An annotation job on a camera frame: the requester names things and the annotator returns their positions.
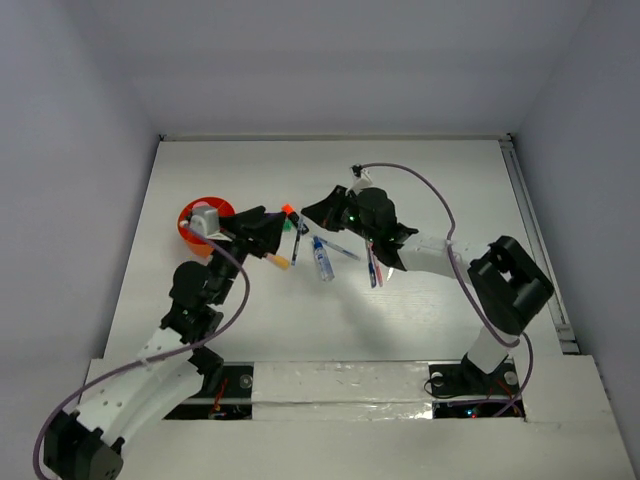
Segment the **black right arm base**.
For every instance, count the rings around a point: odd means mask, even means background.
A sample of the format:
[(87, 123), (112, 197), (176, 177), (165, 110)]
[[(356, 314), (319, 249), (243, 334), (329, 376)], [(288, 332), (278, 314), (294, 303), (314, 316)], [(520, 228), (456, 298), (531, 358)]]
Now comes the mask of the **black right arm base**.
[(434, 419), (524, 418), (524, 405), (518, 399), (500, 413), (520, 389), (515, 365), (507, 360), (489, 376), (474, 378), (459, 363), (429, 366), (423, 384), (432, 399)]

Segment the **clear spray bottle blue cap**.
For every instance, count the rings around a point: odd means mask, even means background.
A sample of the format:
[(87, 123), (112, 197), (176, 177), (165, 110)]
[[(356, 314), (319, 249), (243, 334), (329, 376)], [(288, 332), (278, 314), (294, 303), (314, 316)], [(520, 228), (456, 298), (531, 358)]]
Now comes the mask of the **clear spray bottle blue cap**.
[(330, 282), (335, 278), (333, 268), (328, 254), (317, 236), (312, 237), (313, 255), (320, 279), (323, 282)]

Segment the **clear blue gel pen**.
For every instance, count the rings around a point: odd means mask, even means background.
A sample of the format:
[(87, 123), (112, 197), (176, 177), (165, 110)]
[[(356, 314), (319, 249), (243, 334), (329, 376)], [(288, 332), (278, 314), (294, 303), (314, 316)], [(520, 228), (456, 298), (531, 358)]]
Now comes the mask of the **clear blue gel pen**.
[(324, 239), (322, 237), (318, 237), (318, 239), (324, 246), (330, 248), (331, 250), (334, 250), (334, 251), (336, 251), (336, 252), (338, 252), (338, 253), (340, 253), (340, 254), (342, 254), (342, 255), (344, 255), (344, 256), (352, 259), (352, 260), (361, 261), (361, 257), (358, 254), (356, 254), (356, 253), (354, 253), (354, 252), (352, 252), (352, 251), (350, 251), (350, 250), (348, 250), (348, 249), (336, 244), (335, 242), (329, 241), (329, 240)]

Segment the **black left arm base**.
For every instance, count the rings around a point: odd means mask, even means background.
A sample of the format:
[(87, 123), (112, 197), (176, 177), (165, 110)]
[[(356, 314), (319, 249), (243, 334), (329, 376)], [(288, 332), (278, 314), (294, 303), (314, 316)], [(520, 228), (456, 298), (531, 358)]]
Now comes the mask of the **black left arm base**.
[(254, 364), (230, 363), (222, 368), (220, 383), (215, 391), (201, 390), (188, 398), (165, 417), (165, 420), (218, 420), (252, 419)]

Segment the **red gel pen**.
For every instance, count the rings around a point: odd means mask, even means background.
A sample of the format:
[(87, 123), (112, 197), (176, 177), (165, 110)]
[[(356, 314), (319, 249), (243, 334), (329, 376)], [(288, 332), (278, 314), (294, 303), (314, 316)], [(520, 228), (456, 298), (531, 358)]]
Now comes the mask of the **red gel pen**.
[(371, 256), (372, 256), (372, 264), (373, 264), (373, 268), (376, 276), (376, 283), (377, 283), (377, 286), (381, 288), (384, 285), (384, 278), (382, 275), (382, 270), (381, 270), (379, 260), (377, 259), (375, 253), (373, 252), (373, 247), (371, 247)]

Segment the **dark blue gel pen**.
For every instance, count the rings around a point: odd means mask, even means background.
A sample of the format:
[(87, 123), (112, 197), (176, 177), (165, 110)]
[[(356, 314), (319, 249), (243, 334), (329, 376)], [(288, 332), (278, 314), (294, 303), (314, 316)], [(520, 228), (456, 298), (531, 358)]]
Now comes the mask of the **dark blue gel pen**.
[(305, 232), (304, 219), (303, 219), (302, 215), (299, 215), (297, 217), (296, 236), (295, 236), (292, 255), (291, 255), (291, 265), (292, 266), (296, 265), (296, 261), (297, 261), (297, 257), (298, 257), (298, 251), (299, 251), (299, 245), (300, 245), (301, 237), (304, 235), (304, 232)]

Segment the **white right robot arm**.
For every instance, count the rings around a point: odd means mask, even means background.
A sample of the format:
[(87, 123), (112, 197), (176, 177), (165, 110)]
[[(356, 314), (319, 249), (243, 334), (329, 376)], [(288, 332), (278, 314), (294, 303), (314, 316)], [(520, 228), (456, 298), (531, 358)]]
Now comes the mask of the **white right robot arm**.
[(552, 282), (514, 238), (474, 246), (428, 236), (400, 223), (394, 203), (377, 187), (354, 192), (336, 186), (302, 215), (327, 231), (348, 230), (369, 241), (374, 256), (389, 268), (447, 276), (465, 294), (474, 290), (470, 296), (478, 301), (474, 307), (483, 328), (460, 368), (462, 384), (473, 392), (496, 381), (509, 350), (554, 294)]

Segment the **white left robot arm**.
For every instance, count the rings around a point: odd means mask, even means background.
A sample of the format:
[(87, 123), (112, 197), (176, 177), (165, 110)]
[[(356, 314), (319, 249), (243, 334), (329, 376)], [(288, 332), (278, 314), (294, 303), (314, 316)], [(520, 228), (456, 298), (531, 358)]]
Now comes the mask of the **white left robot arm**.
[[(202, 264), (186, 261), (173, 273), (171, 306), (135, 360), (87, 382), (49, 414), (32, 453), (32, 468), (42, 479), (115, 479), (135, 437), (182, 401), (220, 387), (223, 359), (207, 346), (227, 330), (223, 304), (236, 278), (247, 275), (249, 256), (277, 253), (286, 221), (283, 211), (262, 206), (220, 217), (197, 208), (182, 225), (213, 249)], [(76, 400), (71, 411), (69, 400)]]

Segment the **blue ballpoint pen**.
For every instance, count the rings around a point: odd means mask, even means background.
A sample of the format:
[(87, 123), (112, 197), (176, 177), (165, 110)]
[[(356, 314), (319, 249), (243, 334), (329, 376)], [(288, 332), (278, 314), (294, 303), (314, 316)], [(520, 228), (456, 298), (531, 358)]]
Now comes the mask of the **blue ballpoint pen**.
[(376, 276), (375, 266), (373, 262), (371, 245), (369, 240), (366, 240), (366, 239), (365, 239), (365, 250), (366, 250), (366, 256), (367, 256), (367, 267), (368, 267), (370, 287), (374, 289), (377, 286), (377, 276)]

